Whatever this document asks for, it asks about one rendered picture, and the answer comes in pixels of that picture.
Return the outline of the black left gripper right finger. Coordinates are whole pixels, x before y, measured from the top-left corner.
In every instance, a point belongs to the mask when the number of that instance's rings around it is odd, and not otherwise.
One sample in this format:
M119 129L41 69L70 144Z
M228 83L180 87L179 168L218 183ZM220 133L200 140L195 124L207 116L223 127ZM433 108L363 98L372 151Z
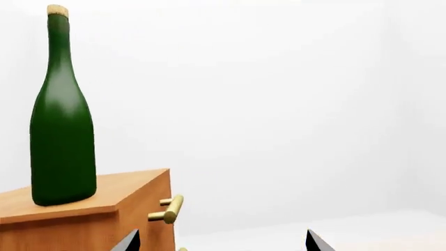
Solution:
M334 248L332 248L332 246L327 244L320 236L318 236L311 229L307 230L305 246L307 251L335 251Z

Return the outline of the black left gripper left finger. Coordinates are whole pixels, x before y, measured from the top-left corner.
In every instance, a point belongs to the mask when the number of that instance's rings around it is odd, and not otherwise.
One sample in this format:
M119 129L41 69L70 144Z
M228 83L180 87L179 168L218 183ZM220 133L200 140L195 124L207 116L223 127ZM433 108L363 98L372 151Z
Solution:
M111 251L139 251L140 237L139 230L134 229L123 240L121 240Z

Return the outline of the wooden cabinet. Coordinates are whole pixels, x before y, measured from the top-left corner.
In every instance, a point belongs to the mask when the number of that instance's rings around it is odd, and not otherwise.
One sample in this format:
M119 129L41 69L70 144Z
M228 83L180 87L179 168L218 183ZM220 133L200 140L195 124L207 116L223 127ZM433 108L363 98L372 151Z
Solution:
M37 206L29 187L0 193L0 251L110 251L134 229L139 251L175 251L174 227L148 221L171 198L170 172L99 175L90 198Z

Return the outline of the green wine bottle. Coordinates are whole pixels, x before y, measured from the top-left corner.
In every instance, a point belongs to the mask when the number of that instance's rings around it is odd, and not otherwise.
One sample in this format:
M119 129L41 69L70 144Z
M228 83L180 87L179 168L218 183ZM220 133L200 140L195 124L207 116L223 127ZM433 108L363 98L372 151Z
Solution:
M68 9L47 7L49 59L29 126L31 196L39 206L84 200L96 192L93 121L77 83Z

